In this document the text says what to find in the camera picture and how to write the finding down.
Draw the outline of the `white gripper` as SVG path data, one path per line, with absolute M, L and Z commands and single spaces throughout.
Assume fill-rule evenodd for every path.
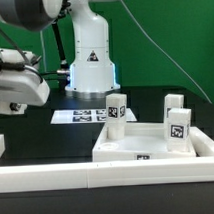
M 49 86 L 38 68 L 34 53 L 0 49 L 0 114 L 23 114 L 28 106 L 47 102 Z

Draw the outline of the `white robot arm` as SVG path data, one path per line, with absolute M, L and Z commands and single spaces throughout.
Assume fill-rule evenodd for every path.
M 117 0 L 0 0 L 0 22 L 27 31 L 41 31 L 63 12 L 70 14 L 75 36 L 75 58 L 65 68 L 66 93 L 102 98 L 119 89 L 115 65 L 109 58 L 108 23 L 89 5 Z M 0 114 L 22 114 L 29 106 L 42 106 L 49 86 L 38 73 L 39 58 L 19 47 L 0 49 Z

